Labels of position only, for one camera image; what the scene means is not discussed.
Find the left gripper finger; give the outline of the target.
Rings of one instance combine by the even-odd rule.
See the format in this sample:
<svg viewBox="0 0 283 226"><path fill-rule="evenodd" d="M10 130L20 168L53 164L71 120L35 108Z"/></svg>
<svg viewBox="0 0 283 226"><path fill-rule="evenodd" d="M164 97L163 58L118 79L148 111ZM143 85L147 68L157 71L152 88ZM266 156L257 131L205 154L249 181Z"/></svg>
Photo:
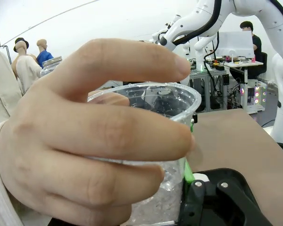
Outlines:
<svg viewBox="0 0 283 226"><path fill-rule="evenodd" d="M221 164L192 172L185 164L180 226L269 226L245 179Z"/></svg>

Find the person's right hand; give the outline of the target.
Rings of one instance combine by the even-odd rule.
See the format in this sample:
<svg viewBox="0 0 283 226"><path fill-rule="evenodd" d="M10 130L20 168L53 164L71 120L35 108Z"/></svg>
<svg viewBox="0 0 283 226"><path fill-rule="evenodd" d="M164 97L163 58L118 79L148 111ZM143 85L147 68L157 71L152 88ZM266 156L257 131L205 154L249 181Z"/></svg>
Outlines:
<svg viewBox="0 0 283 226"><path fill-rule="evenodd" d="M22 204L80 226L117 226L164 179L158 161L184 157L190 129L113 96L87 102L108 80L172 82L189 62L163 46L96 39L24 95L0 131L0 176Z"/></svg>

